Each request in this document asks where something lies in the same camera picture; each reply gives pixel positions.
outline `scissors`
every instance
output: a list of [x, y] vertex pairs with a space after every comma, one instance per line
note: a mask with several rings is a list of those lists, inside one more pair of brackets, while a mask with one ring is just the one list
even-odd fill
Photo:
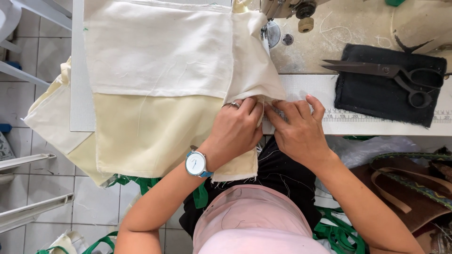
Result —
[[[403, 73], [405, 77], [413, 84], [417, 85], [422, 89], [432, 88], [440, 89], [444, 83], [443, 76], [432, 69], [419, 68], [412, 71], [407, 71], [400, 65], [389, 65], [389, 64], [374, 64], [374, 63], [363, 63], [363, 62], [349, 62], [349, 61], [337, 61], [337, 60], [323, 60], [331, 65], [322, 65], [322, 67], [333, 70], [333, 71], [345, 71], [360, 74], [369, 74], [383, 76], [386, 78], [394, 79], [397, 84], [409, 92], [408, 102], [411, 106], [415, 108], [425, 108], [432, 102], [432, 97], [420, 90], [414, 90], [409, 87], [400, 77]], [[413, 96], [418, 95], [423, 99], [421, 105], [413, 104]]]

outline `person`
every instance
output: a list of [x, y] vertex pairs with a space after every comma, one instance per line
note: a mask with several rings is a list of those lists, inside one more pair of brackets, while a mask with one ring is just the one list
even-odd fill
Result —
[[[307, 95], [296, 102], [273, 101], [288, 122], [268, 103], [263, 107], [253, 98], [235, 102], [219, 111], [211, 134], [196, 151], [205, 156], [208, 172], [250, 151], [262, 137], [262, 124], [256, 126], [264, 110], [275, 132], [259, 155], [257, 177], [211, 183], [189, 174], [181, 163], [130, 209], [115, 254], [160, 253], [158, 229], [183, 202], [179, 222], [192, 236], [195, 254], [327, 254], [312, 239], [320, 220], [314, 207], [315, 176], [339, 202], [371, 254], [424, 253], [396, 214], [328, 147], [321, 125], [325, 109], [318, 99]], [[203, 182], [208, 192], [204, 211], [195, 207], [191, 195]]]

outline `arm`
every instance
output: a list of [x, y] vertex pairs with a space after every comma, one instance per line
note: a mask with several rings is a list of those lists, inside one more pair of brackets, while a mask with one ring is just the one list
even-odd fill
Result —
[[[314, 111], [311, 114], [309, 104]], [[288, 122], [265, 105], [275, 126], [279, 149], [311, 170], [328, 188], [369, 244], [372, 254], [423, 254], [421, 247], [397, 215], [367, 188], [326, 144], [322, 129], [325, 108], [311, 95], [306, 101], [274, 101]]]
[[[256, 128], [262, 104], [252, 98], [235, 102], [240, 108], [224, 106], [215, 118], [211, 134], [197, 149], [206, 156], [209, 172], [250, 151], [262, 137], [262, 125]], [[205, 179], [187, 173], [184, 162], [168, 173], [124, 218], [115, 254], [160, 253], [159, 228]]]

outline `woman's left hand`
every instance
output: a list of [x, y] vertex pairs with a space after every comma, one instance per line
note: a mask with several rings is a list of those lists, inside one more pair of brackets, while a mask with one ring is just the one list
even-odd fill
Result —
[[264, 106], [254, 98], [226, 104], [213, 122], [212, 132], [197, 151], [206, 155], [207, 170], [214, 172], [235, 157], [253, 149], [262, 138], [262, 124], [256, 128]]

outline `wristwatch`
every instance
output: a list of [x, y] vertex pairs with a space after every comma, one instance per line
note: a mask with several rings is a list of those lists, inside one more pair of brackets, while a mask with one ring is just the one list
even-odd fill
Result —
[[200, 152], [196, 152], [196, 146], [190, 146], [192, 149], [187, 153], [185, 158], [185, 169], [190, 175], [199, 177], [209, 177], [213, 173], [206, 169], [206, 156]]

